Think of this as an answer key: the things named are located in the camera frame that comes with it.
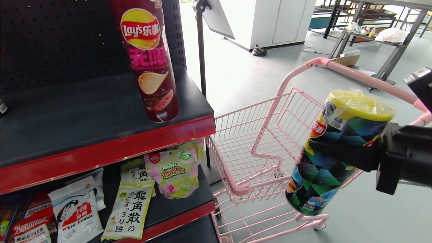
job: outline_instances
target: robotic arm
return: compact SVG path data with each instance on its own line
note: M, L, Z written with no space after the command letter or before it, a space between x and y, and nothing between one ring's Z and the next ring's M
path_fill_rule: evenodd
M422 68L404 81L432 111L432 70ZM313 149L366 172L377 171L376 190L393 195L399 183L432 188L432 128L389 123L372 147L311 140Z

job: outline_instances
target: lay's chip can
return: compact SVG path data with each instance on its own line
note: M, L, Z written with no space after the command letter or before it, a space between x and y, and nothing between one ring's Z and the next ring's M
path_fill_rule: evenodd
M149 120L167 122L176 118L180 106L161 1L110 2Z

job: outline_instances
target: yellow candy bag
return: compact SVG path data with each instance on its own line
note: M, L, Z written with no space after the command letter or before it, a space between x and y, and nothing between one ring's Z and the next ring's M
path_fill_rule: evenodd
M199 186L195 148L146 154L144 160L150 177L166 198L188 197Z
M155 181L120 182L117 197L101 240L143 237L144 221Z
M120 171L120 182L140 182L152 180L146 171L144 159L129 161L120 167ZM153 190L152 197L155 196L156 190Z

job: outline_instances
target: white cabinet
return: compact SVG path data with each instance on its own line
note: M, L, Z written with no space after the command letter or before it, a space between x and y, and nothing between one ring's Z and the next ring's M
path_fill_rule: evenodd
M220 0L237 45L278 47L305 41L315 0Z

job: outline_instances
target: black pegboard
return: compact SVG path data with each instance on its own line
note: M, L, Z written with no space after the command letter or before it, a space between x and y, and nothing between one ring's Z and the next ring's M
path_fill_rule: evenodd
M171 61L186 67L178 0L162 0ZM1 0L0 94L130 72L109 0Z

